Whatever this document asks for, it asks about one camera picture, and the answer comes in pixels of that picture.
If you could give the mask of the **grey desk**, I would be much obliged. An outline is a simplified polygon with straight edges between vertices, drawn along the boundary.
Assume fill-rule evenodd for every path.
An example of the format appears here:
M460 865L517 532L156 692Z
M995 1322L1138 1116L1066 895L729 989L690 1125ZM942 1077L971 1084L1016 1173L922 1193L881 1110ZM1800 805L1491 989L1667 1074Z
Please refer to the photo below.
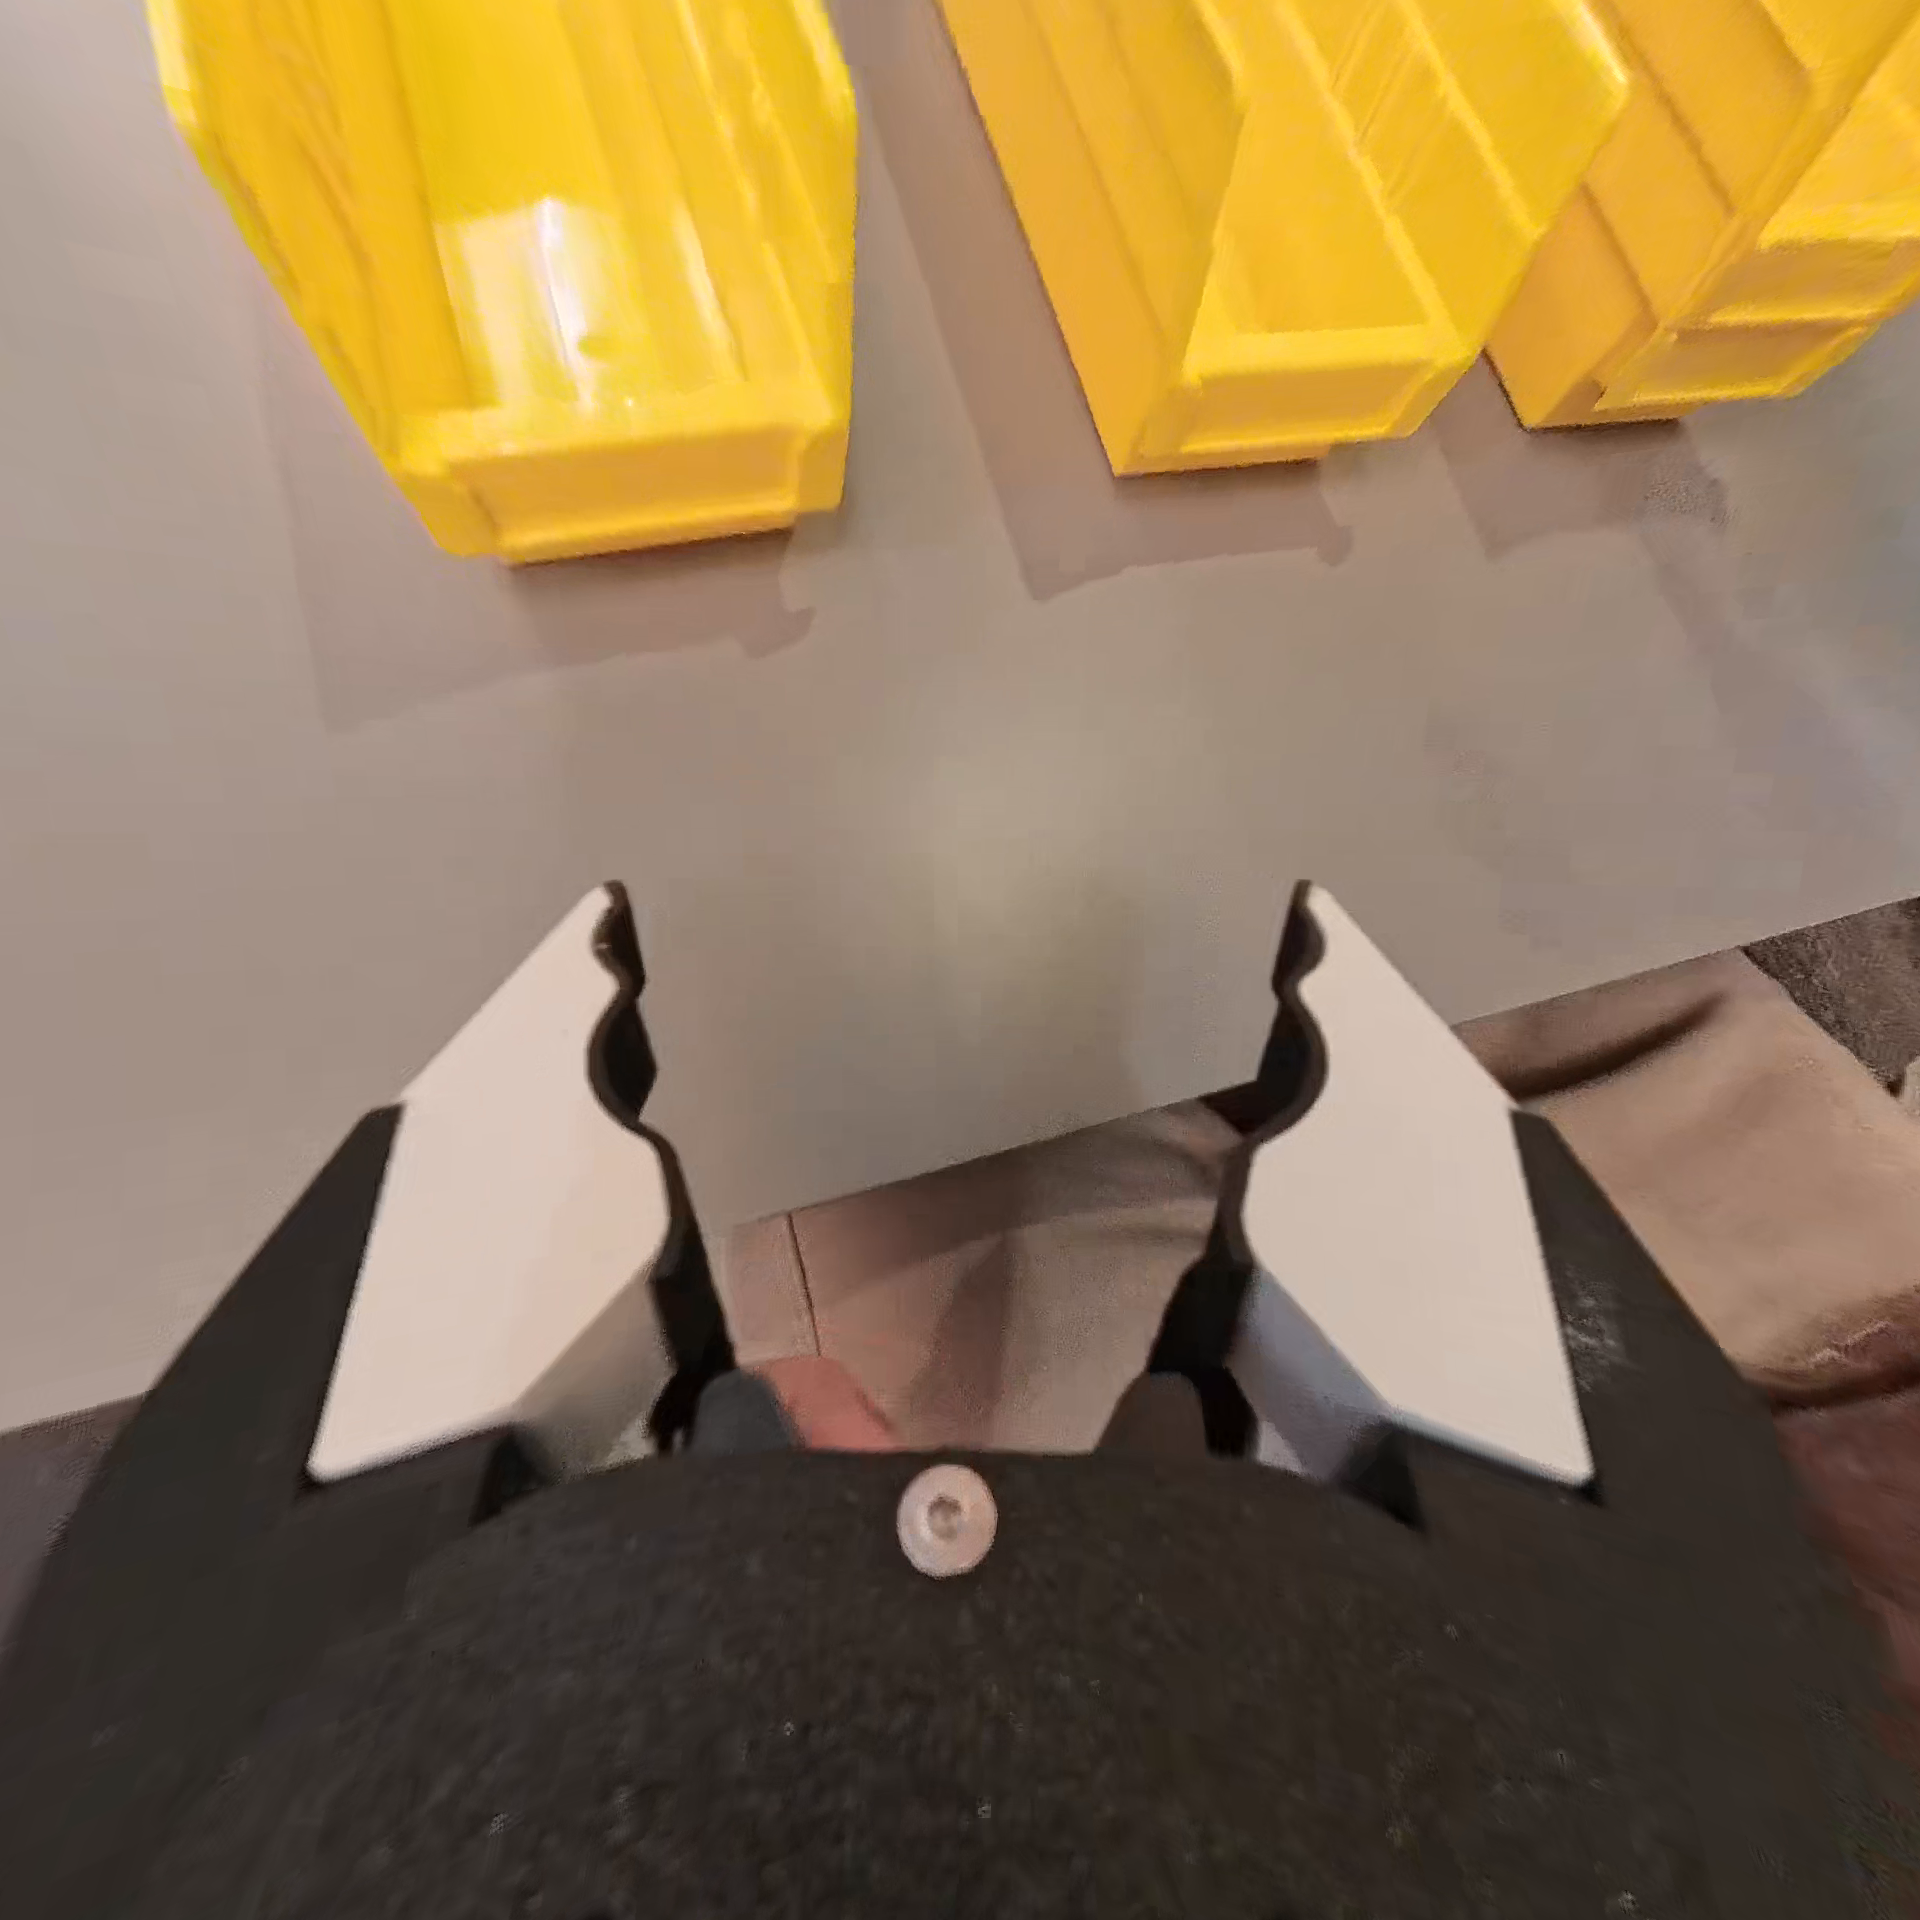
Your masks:
M1109 474L931 4L841 510L506 569L161 100L5 4L5 1426L142 1393L600 881L708 1235L1220 1089L1299 877L1449 1017L1915 895L1915 310L1795 399Z

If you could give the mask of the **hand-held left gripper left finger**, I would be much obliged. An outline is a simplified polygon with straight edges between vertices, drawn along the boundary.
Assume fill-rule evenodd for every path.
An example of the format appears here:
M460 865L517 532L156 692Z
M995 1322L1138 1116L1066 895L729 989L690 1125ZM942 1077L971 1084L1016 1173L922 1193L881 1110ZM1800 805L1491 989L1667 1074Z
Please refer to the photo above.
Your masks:
M588 892L405 1089L306 1458L338 1484L484 1434L556 1477L685 1447L734 1370L634 903Z

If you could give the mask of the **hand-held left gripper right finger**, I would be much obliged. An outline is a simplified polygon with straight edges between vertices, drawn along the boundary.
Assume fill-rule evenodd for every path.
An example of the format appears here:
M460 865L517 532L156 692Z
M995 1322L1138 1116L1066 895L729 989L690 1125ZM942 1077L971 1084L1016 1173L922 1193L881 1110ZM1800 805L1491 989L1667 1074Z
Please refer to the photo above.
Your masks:
M1314 1482L1410 1439L1590 1489L1518 1106L1314 881L1272 981L1213 1220L1146 1372L1193 1388L1213 1454Z

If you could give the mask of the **person's brown top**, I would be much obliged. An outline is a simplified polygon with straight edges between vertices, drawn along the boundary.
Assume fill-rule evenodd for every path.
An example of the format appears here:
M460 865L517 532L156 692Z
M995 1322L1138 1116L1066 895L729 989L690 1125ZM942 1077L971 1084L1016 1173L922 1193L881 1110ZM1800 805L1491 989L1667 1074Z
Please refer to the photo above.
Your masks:
M1918 1701L1918 1375L1915 1363L1844 1396L1777 1409L1777 1434L1880 1620L1909 1711Z

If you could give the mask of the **person's beige trousers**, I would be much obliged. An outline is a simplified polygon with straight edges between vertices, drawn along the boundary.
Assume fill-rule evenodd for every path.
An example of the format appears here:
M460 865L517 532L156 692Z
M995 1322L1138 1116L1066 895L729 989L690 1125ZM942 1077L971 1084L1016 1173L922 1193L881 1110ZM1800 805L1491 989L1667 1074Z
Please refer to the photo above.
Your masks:
M1842 924L1456 1028L1784 1417L1915 1390L1915 947ZM844 1363L910 1447L1077 1452L1203 1253L1236 1133L1181 1101L725 1236L748 1363Z

